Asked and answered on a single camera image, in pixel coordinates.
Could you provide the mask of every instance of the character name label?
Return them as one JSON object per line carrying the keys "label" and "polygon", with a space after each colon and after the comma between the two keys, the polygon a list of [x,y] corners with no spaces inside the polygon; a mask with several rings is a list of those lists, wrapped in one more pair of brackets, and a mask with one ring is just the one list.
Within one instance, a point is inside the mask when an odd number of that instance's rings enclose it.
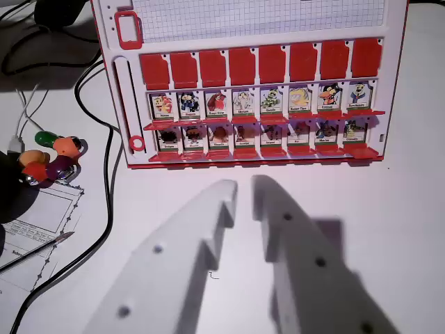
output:
{"label": "character name label", "polygon": [[289,111],[309,110],[307,106],[290,106]]}
{"label": "character name label", "polygon": [[251,143],[249,141],[237,141],[236,142],[236,146],[249,146],[249,145],[254,145],[254,143]]}
{"label": "character name label", "polygon": [[337,106],[336,104],[330,104],[327,106],[321,106],[322,109],[335,109],[338,108],[339,106]]}
{"label": "character name label", "polygon": [[235,110],[236,113],[252,113],[252,109],[239,109]]}
{"label": "character name label", "polygon": [[361,106],[368,106],[368,104],[367,103],[350,103],[348,106],[349,106],[349,108],[359,108]]}

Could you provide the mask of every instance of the white table surface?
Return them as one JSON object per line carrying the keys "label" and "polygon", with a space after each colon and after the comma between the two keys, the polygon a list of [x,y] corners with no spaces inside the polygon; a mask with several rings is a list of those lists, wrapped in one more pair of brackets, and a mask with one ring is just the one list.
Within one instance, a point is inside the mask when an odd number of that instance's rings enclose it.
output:
{"label": "white table surface", "polygon": [[[89,6],[82,14],[90,15]],[[239,185],[235,228],[225,235],[220,270],[215,273],[220,280],[208,280],[197,332],[274,333],[268,315],[272,270],[262,257],[260,225],[251,215],[250,178],[265,174],[282,184],[311,217],[342,222],[347,265],[400,333],[443,333],[444,31],[445,8],[410,6],[382,162],[368,167],[129,170],[122,158],[115,183],[114,228],[108,241],[80,269],[34,302],[19,332],[81,333],[131,251],[196,193],[227,178]],[[30,110],[43,92],[35,94]],[[95,115],[117,124],[104,72],[86,84],[81,96]],[[5,152],[21,107],[13,90],[0,93],[0,101],[0,148]],[[79,203],[82,217],[75,235],[61,246],[62,265],[91,245],[105,228],[102,159],[108,130],[82,113],[72,88],[50,90],[35,120],[57,134],[84,138],[89,145],[80,159],[81,174],[73,181],[86,190]],[[42,150],[33,142],[34,134],[35,128],[27,125],[26,148]],[[116,136],[111,161],[119,145]],[[54,157],[54,152],[47,151]]]}

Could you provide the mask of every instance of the screw hole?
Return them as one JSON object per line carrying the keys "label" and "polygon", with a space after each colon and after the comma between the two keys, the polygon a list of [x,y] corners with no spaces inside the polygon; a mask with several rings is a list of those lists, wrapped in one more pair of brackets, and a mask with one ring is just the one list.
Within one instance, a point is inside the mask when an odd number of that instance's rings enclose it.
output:
{"label": "screw hole", "polygon": [[317,257],[315,259],[315,264],[321,268],[326,267],[326,260],[323,259],[322,257]]}
{"label": "screw hole", "polygon": [[360,326],[361,330],[363,333],[366,334],[371,334],[374,332],[374,328],[372,327],[372,325],[368,322],[364,322],[361,326]]}
{"label": "screw hole", "polygon": [[164,250],[164,248],[162,248],[161,245],[155,245],[155,247],[153,247],[153,253],[156,253],[156,254],[162,253],[163,250]]}
{"label": "screw hole", "polygon": [[118,317],[119,318],[126,318],[130,315],[131,311],[130,308],[128,306],[121,306],[118,310]]}

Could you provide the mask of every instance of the colorful toy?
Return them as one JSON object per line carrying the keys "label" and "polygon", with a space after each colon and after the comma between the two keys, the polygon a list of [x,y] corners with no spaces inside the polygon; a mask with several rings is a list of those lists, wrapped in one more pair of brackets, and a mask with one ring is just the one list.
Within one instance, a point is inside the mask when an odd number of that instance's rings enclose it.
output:
{"label": "colorful toy", "polygon": [[128,167],[383,159],[407,0],[207,2],[92,0]]}
{"label": "colorful toy", "polygon": [[77,171],[77,159],[83,149],[81,141],[77,137],[61,137],[52,132],[40,131],[35,135],[35,142],[46,148],[57,151],[58,156],[49,162],[49,155],[39,150],[23,152],[19,157],[19,163],[24,167],[22,175],[31,186],[35,186],[45,180],[68,180]]}

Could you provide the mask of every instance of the black wire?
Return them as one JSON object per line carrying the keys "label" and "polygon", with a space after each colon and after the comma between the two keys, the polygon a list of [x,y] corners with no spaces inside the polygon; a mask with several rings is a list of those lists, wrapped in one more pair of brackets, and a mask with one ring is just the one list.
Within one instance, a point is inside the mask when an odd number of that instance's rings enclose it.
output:
{"label": "black wire", "polygon": [[35,63],[35,64],[30,64],[30,65],[26,65],[24,67],[17,68],[15,70],[8,70],[8,65],[11,60],[12,55],[26,42],[44,34],[44,33],[48,33],[48,31],[40,29],[40,30],[34,31],[33,33],[26,35],[21,40],[16,42],[10,48],[10,51],[5,55],[5,58],[3,58],[2,62],[1,62],[2,73],[6,76],[10,76],[10,75],[19,74],[19,73],[31,70],[33,68],[49,67],[49,66],[83,68],[83,67],[88,67],[88,66],[91,66],[92,64],[94,64],[97,61],[97,59],[99,59],[99,57],[101,55],[101,51],[99,50],[95,54],[94,58],[91,59],[91,61],[88,61],[87,63],[79,63],[79,64],[59,63],[59,62]]}
{"label": "black wire", "polygon": [[0,16],[0,21],[2,19],[4,19],[5,17],[7,17],[9,14],[11,14],[14,10],[17,10],[23,6],[25,6],[28,2],[31,2],[31,0],[25,0],[21,3],[19,3],[18,5],[16,5],[15,7],[12,7],[10,10],[7,10],[6,12],[4,12],[1,16]]}
{"label": "black wire", "polygon": [[60,271],[58,271],[54,276],[52,276],[46,282],[39,285],[35,290],[33,290],[28,295],[28,297],[26,297],[25,301],[23,302],[22,306],[20,307],[19,312],[17,313],[17,317],[15,318],[15,321],[14,321],[13,327],[11,328],[10,334],[17,333],[17,330],[20,326],[20,322],[22,321],[26,310],[29,308],[29,306],[32,304],[32,302],[34,302],[34,300],[36,300],[39,297],[39,295],[41,295],[43,292],[45,292],[47,289],[49,289],[50,285],[53,285],[53,284],[55,285],[58,282],[60,282],[58,280],[60,280],[65,273],[67,273],[68,271],[71,271],[67,275],[71,274],[76,269],[75,268],[76,265],[78,265],[80,262],[82,262],[84,260],[87,260],[89,255],[91,255],[92,253],[97,251],[97,249],[99,249],[100,246],[102,246],[102,244],[107,240],[108,236],[110,235],[111,229],[113,228],[113,199],[112,199],[112,195],[110,192],[110,184],[109,184],[109,180],[108,180],[108,158],[110,155],[110,147],[111,147],[111,142],[113,140],[114,128],[112,125],[108,124],[107,122],[104,122],[103,120],[100,120],[99,118],[97,118],[96,116],[91,114],[91,112],[89,112],[89,110],[87,110],[87,108],[83,105],[83,102],[81,101],[81,98],[80,98],[80,86],[82,84],[82,81],[91,73],[91,71],[93,71],[97,66],[99,66],[103,63],[104,63],[104,61],[98,61],[97,63],[92,65],[90,68],[88,68],[81,75],[79,80],[76,82],[76,86],[74,87],[74,96],[76,98],[77,103],[81,107],[82,111],[87,116],[92,118],[94,121],[98,122],[100,125],[108,127],[110,130],[108,133],[108,140],[106,142],[105,155],[104,155],[104,186],[105,186],[106,210],[108,213],[108,219],[107,219],[105,231],[102,233],[102,235],[99,237],[99,239],[96,240],[96,242],[93,245],[91,245],[87,250],[85,250],[82,254],[80,254],[80,256],[78,256],[76,259],[74,259],[69,264],[67,264],[65,267],[63,267]]}
{"label": "black wire", "polygon": [[436,5],[441,5],[441,6],[445,6],[445,1],[442,0],[432,0],[432,1],[424,1],[424,0],[411,0],[411,3],[435,3]]}

